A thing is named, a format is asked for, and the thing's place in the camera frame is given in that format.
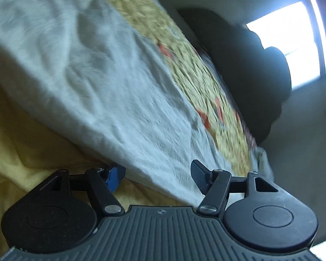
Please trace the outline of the white textured pant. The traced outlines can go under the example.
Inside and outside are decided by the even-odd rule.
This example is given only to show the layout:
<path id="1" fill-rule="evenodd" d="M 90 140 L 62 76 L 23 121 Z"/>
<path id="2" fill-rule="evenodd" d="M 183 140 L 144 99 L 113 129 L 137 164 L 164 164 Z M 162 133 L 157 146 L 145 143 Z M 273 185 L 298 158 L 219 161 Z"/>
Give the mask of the white textured pant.
<path id="1" fill-rule="evenodd" d="M 273 178 L 225 93 L 157 0 L 0 0 L 0 86 L 35 119 L 129 180 L 180 201 L 190 175 Z"/>

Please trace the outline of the bright window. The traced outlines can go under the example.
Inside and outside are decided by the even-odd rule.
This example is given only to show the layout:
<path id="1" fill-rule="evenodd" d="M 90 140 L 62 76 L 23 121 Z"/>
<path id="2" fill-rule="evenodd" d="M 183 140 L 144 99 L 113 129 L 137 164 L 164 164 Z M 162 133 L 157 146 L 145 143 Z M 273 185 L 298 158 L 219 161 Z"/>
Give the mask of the bright window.
<path id="1" fill-rule="evenodd" d="M 292 89 L 326 78 L 326 31 L 316 0 L 293 3 L 246 24 L 263 48 L 285 56 Z"/>

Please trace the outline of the dark scalloped headboard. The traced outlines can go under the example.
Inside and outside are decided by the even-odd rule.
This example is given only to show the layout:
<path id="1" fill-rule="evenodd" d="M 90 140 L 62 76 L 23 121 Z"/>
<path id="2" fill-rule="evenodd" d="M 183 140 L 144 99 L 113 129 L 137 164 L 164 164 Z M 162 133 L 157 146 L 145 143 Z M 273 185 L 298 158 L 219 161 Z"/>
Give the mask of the dark scalloped headboard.
<path id="1" fill-rule="evenodd" d="M 263 48 L 257 34 L 212 10 L 184 8 L 179 13 L 207 50 L 250 133 L 263 142 L 292 91 L 284 54 L 276 47 Z"/>

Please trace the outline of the yellow patterned bedsheet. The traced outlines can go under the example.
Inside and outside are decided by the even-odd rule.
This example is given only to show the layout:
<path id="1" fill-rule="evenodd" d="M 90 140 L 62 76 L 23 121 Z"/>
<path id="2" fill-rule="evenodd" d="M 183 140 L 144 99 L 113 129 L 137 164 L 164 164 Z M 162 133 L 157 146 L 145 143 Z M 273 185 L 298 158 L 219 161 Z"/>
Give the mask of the yellow patterned bedsheet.
<path id="1" fill-rule="evenodd" d="M 8 250 L 1 231 L 5 211 L 58 169 L 82 173 L 104 163 L 31 116 L 0 86 L 0 257 Z M 187 204 L 126 176 L 115 192 L 121 204 Z"/>

